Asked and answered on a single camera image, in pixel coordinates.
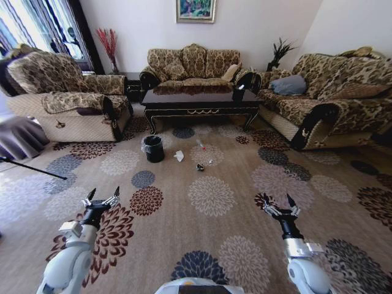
coffee table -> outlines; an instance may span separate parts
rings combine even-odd
[[[248,90],[241,101],[232,97],[232,88],[221,86],[156,87],[146,93],[141,104],[146,107],[152,134],[156,134],[154,118],[158,116],[248,115],[243,126],[246,130],[257,116],[260,98]]]

loveseat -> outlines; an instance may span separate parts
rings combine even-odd
[[[295,149],[365,145],[392,126],[392,65],[386,59],[306,54],[292,71],[259,72],[259,114]],[[270,82],[301,75],[303,95],[276,94]]]
[[[33,116],[51,141],[117,141],[132,106],[122,75],[82,75],[68,55],[32,52],[8,64],[20,94],[8,99],[18,116]]]
[[[244,77],[251,79],[247,69],[239,69],[230,81],[221,79],[231,65],[240,63],[238,50],[205,49],[197,44],[179,50],[150,49],[147,61],[149,66],[140,73],[144,91],[155,87],[226,87],[238,84]]]

gray fabric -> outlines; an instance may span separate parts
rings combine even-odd
[[[272,90],[279,95],[302,95],[306,92],[306,82],[301,75],[291,75],[271,82]]]
[[[16,116],[0,124],[0,156],[36,157],[47,143],[49,140],[41,126],[28,118]]]

wall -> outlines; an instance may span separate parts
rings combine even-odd
[[[150,48],[182,48],[198,43],[241,52],[243,64],[265,70],[279,36],[300,46],[322,0],[217,0],[214,24],[176,23],[175,0],[80,0],[105,71],[110,63],[95,29],[118,33],[120,71],[140,71]],[[295,50],[282,59],[291,66]]]
[[[371,45],[392,57],[391,0],[324,0],[298,52],[335,55]]]

floral patterned carpet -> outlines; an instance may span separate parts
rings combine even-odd
[[[158,123],[165,159],[152,164],[140,151],[149,128],[134,106],[123,141],[50,143],[26,163],[66,181],[0,164],[1,293],[35,293],[64,248],[60,225],[83,217],[80,200],[94,187],[98,199],[117,186],[121,201],[102,218],[82,293],[148,294],[187,276],[253,294],[295,293],[263,193],[281,207],[289,194],[300,206],[297,225],[325,248],[315,260],[338,293],[391,293],[390,149],[297,152],[259,119],[243,132],[239,117],[166,118]]]

